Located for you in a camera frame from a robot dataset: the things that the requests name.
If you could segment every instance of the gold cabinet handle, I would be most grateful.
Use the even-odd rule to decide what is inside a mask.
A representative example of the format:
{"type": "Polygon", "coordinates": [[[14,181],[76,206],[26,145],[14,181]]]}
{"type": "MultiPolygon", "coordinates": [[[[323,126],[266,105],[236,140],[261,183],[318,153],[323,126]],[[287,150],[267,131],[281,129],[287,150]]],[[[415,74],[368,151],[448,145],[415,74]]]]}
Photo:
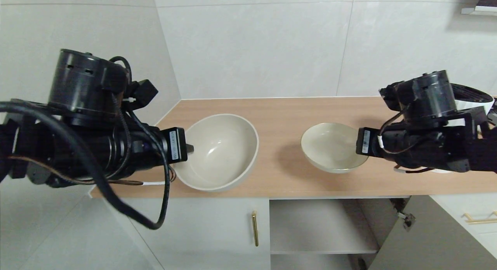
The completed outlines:
{"type": "Polygon", "coordinates": [[[254,228],[254,243],[259,247],[259,232],[257,231],[257,211],[252,212],[252,227],[254,228]]]}
{"type": "Polygon", "coordinates": [[[487,224],[487,223],[497,223],[497,219],[484,219],[484,220],[475,220],[468,213],[464,213],[464,216],[467,217],[468,224],[487,224]]]}

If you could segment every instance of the white bowl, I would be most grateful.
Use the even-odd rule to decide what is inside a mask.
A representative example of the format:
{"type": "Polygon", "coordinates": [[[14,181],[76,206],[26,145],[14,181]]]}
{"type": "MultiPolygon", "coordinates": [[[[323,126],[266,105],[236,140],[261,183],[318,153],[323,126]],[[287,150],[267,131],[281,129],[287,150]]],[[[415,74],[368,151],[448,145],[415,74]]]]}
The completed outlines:
{"type": "Polygon", "coordinates": [[[300,145],[309,162],[330,173],[348,173],[366,162],[355,153],[358,130],[340,123],[321,123],[307,129],[300,145]]]}
{"type": "Polygon", "coordinates": [[[178,178],[189,187],[222,192],[239,185],[252,171],[259,136],[252,123],[232,114],[206,117],[186,132],[195,147],[186,162],[174,165],[178,178]]]}

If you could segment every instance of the metal bracket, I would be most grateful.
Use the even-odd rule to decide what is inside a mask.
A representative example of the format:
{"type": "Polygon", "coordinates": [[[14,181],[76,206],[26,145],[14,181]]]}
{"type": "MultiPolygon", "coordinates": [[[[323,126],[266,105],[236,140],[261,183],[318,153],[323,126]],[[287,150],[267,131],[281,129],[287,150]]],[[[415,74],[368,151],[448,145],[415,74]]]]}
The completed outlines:
{"type": "Polygon", "coordinates": [[[404,220],[403,227],[408,232],[416,222],[416,217],[412,214],[405,214],[403,209],[407,205],[406,199],[390,199],[390,202],[397,211],[397,216],[404,220]]]}
{"type": "Polygon", "coordinates": [[[403,227],[407,232],[409,232],[416,222],[416,217],[412,214],[404,214],[401,212],[397,213],[397,216],[404,220],[403,227]]]}

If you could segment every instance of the wooden countertop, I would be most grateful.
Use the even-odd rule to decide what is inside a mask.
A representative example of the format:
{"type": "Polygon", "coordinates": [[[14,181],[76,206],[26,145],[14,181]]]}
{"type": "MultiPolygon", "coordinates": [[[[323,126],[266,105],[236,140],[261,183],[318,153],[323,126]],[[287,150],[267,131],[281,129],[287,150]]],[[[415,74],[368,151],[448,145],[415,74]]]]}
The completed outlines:
{"type": "MultiPolygon", "coordinates": [[[[351,127],[378,128],[395,114],[380,97],[267,98],[183,100],[158,124],[188,129],[196,121],[213,114],[232,113],[254,124],[260,147],[252,174],[227,192],[199,192],[178,179],[171,185],[171,197],[368,197],[422,194],[497,192],[493,172],[426,172],[399,174],[393,162],[370,157],[347,174],[332,174],[313,167],[300,148],[307,128],[322,122],[338,122],[351,127]]],[[[162,181],[163,169],[140,171],[129,179],[162,181]]],[[[162,186],[113,185],[120,197],[160,198],[162,186]]],[[[91,192],[101,197],[98,189],[91,192]]]]}

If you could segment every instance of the white label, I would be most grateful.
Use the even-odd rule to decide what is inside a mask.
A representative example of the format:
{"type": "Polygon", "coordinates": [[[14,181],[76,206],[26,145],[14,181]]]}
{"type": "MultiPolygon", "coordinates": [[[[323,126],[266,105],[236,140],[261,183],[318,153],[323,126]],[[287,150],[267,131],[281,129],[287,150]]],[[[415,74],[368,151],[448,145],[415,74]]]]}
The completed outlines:
{"type": "Polygon", "coordinates": [[[362,139],[362,153],[368,153],[369,148],[369,130],[364,130],[364,136],[362,139]]]}
{"type": "Polygon", "coordinates": [[[169,140],[171,141],[171,157],[172,160],[179,159],[178,141],[176,140],[176,132],[169,132],[169,140]]]}

